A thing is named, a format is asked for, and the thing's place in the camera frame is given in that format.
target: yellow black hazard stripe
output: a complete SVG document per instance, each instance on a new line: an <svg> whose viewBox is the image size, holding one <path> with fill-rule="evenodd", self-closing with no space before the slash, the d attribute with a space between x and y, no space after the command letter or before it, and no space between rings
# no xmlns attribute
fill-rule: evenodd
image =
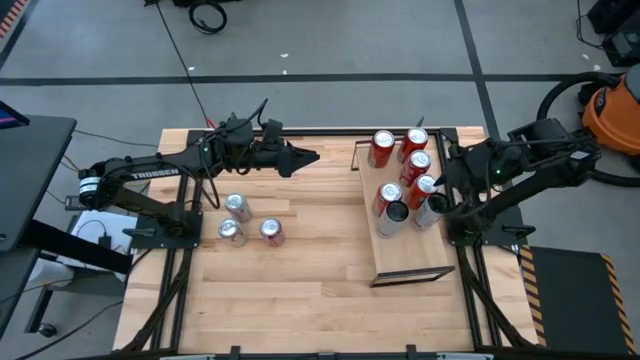
<svg viewBox="0 0 640 360"><path fill-rule="evenodd" d="M533 253L529 245L520 247L520 265L522 266L522 276L524 278L524 288L527 293L529 308L531 308L533 326L536 328L536 334L538 335L538 343L546 347L547 340L544 336L542 312L540 311L536 268L533 266Z"/></svg>
<svg viewBox="0 0 640 360"><path fill-rule="evenodd" d="M629 349L629 354L636 354L636 346L633 343L633 336L631 336L631 326L629 326L629 319L624 312L624 305L622 304L622 294L620 294L620 285L618 285L618 279L616 278L616 271L613 268L613 261L608 255L602 255L607 270L609 271L609 282L611 282L611 291L613 292L613 298L618 307L618 317L620 318L620 326L622 326L622 332L624 333L624 341Z"/></svg>
<svg viewBox="0 0 640 360"><path fill-rule="evenodd" d="M20 16L20 13L22 12L22 10L24 10L24 7L25 5L27 5L28 1L29 0L17 0L13 4L13 6L11 6L11 9L9 9L7 16L0 23L0 38L4 38L5 36L7 36L11 25L13 25L13 23L18 20L18 16Z"/></svg>

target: vacuum hose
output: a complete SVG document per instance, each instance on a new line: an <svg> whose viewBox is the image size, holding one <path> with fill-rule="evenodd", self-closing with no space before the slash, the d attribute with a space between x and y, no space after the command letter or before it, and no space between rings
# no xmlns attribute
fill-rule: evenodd
<svg viewBox="0 0 640 360"><path fill-rule="evenodd" d="M538 108L538 114L536 115L537 120L546 119L549 113L549 108L551 108L551 104L556 100L556 98L562 94L565 90L572 87L573 85L577 85L583 82L592 82L600 87L609 87L614 88L618 86L620 79L614 76L610 76L600 72L585 72L581 74L577 74L570 79L564 80L556 85L547 96L544 97L540 107ZM622 186L622 187L640 187L640 177L625 177L618 176L613 174L608 174L602 172L600 170L594 170L591 178L599 181L601 183L614 185L614 186Z"/></svg>

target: can lid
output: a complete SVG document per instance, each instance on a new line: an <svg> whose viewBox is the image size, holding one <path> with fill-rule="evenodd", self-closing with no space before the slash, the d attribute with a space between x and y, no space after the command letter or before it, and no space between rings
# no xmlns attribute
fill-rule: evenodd
<svg viewBox="0 0 640 360"><path fill-rule="evenodd" d="M418 180L416 180L416 183L418 184L418 188L426 193L434 193L438 190L438 187L434 186L434 184L436 183L436 179L434 179L431 175L420 175L418 177Z"/></svg>
<svg viewBox="0 0 640 360"><path fill-rule="evenodd" d="M230 209L238 209L242 207L242 195L238 193L229 194L227 196L227 200L225 201L225 206Z"/></svg>
<svg viewBox="0 0 640 360"><path fill-rule="evenodd" d="M431 165L431 156L424 150L416 150L411 153L411 163L419 168L425 168Z"/></svg>
<svg viewBox="0 0 640 360"><path fill-rule="evenodd" d="M402 201L392 201L385 210L389 219L401 222L409 217L409 207Z"/></svg>
<svg viewBox="0 0 640 360"><path fill-rule="evenodd" d="M441 193L435 193L429 196L427 203L431 210L438 214L444 214L449 208L449 204L447 204L447 197Z"/></svg>
<svg viewBox="0 0 640 360"><path fill-rule="evenodd" d="M396 140L389 131L380 130L373 136L373 141L380 147L392 147Z"/></svg>
<svg viewBox="0 0 640 360"><path fill-rule="evenodd" d="M423 128L409 129L409 139L414 144L425 144L428 138L427 131Z"/></svg>
<svg viewBox="0 0 640 360"><path fill-rule="evenodd" d="M222 223L220 223L220 226L218 227L218 232L222 237L234 236L238 233L238 230L240 230L238 222L233 219L226 219L222 221Z"/></svg>
<svg viewBox="0 0 640 360"><path fill-rule="evenodd" d="M264 235L275 235L278 231L280 231L280 222L276 219L267 218L262 222L262 225L260 225L260 232Z"/></svg>
<svg viewBox="0 0 640 360"><path fill-rule="evenodd" d="M402 188L396 183L386 183L380 189L382 198L387 201L400 200L402 197Z"/></svg>

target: computer monitor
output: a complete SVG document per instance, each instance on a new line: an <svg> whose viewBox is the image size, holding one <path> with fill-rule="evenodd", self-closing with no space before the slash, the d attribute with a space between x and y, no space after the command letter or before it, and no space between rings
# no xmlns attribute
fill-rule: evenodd
<svg viewBox="0 0 640 360"><path fill-rule="evenodd" d="M29 125L29 119L0 101L0 130Z"/></svg>

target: wooden tray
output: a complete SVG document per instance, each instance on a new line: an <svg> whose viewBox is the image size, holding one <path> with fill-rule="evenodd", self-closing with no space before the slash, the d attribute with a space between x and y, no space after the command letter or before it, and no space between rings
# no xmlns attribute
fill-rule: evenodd
<svg viewBox="0 0 640 360"><path fill-rule="evenodd" d="M427 173L437 178L440 176L441 168L435 141L432 140L433 137L430 137L425 149L432 161ZM378 217L371 210L371 206L380 185L386 182L400 184L398 180L402 164L396 158L400 144L396 143L387 166L379 169L367 163L369 146L369 143L357 144L356 156L377 272L370 286L434 281L451 272L455 267L447 260L443 227L434 224L424 231L417 231L411 225L414 210L410 210L409 218L403 227L391 238L383 238L378 234ZM409 189L400 186L403 191L402 199L406 200Z"/></svg>

